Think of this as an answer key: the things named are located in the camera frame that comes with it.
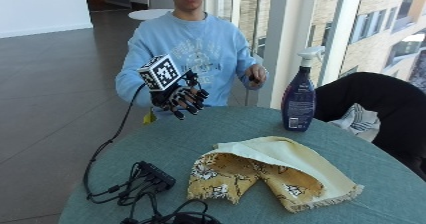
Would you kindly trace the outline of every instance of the man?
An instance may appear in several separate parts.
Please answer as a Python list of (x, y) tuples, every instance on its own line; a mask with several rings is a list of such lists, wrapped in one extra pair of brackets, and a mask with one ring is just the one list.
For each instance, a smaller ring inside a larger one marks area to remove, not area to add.
[[(142, 22), (129, 40), (129, 52), (116, 77), (118, 96), (128, 102), (132, 100), (142, 84), (137, 69), (154, 56), (169, 54), (181, 73), (192, 70), (197, 74), (201, 88), (209, 93), (204, 105), (225, 106), (234, 75), (247, 89), (257, 90), (266, 81), (266, 69), (250, 56), (238, 28), (204, 12), (204, 0), (173, 2), (174, 11)], [(140, 106), (152, 106), (148, 88), (134, 101)], [(161, 108), (154, 110), (157, 117), (169, 113)]]

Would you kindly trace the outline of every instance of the white table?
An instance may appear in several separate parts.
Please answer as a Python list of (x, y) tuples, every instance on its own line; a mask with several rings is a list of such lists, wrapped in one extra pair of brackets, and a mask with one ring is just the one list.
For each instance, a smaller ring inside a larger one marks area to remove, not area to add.
[(148, 9), (148, 10), (130, 12), (129, 17), (132, 19), (145, 21), (162, 16), (169, 11), (173, 11), (173, 9)]

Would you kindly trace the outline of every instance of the robotic hand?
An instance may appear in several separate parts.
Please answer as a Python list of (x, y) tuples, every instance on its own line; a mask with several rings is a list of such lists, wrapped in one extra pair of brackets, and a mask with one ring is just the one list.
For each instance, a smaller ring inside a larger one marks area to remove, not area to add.
[(178, 111), (178, 107), (186, 109), (190, 114), (197, 115), (198, 110), (204, 108), (202, 102), (209, 96), (209, 93), (201, 88), (197, 77), (197, 74), (189, 70), (181, 77), (186, 82), (186, 86), (181, 86), (176, 82), (164, 91), (150, 91), (152, 104), (164, 110), (170, 110), (180, 120), (185, 119), (185, 115)]
[[(169, 55), (154, 56), (137, 70), (150, 89), (152, 104), (164, 110), (170, 110), (178, 119), (185, 115), (178, 111), (182, 107), (196, 115), (204, 108), (204, 100), (209, 93), (201, 88), (198, 76), (189, 70), (181, 75)], [(185, 80), (186, 86), (178, 84)]]

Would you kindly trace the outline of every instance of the tiled floor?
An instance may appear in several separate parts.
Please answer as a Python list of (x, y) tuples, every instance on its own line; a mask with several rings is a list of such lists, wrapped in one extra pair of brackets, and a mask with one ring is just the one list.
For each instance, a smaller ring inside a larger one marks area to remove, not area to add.
[[(0, 223), (57, 223), (89, 157), (117, 130), (128, 104), (113, 79), (138, 25), (128, 13), (93, 12), (93, 29), (0, 39)], [(243, 104), (235, 82), (229, 105)], [(133, 108), (120, 137), (145, 112)]]

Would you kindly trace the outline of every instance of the man's left hand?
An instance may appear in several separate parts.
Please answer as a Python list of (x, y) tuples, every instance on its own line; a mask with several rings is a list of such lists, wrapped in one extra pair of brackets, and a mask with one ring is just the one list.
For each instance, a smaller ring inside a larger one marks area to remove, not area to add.
[(261, 64), (253, 64), (246, 70), (245, 75), (250, 80), (250, 87), (261, 86), (266, 81), (267, 70)]

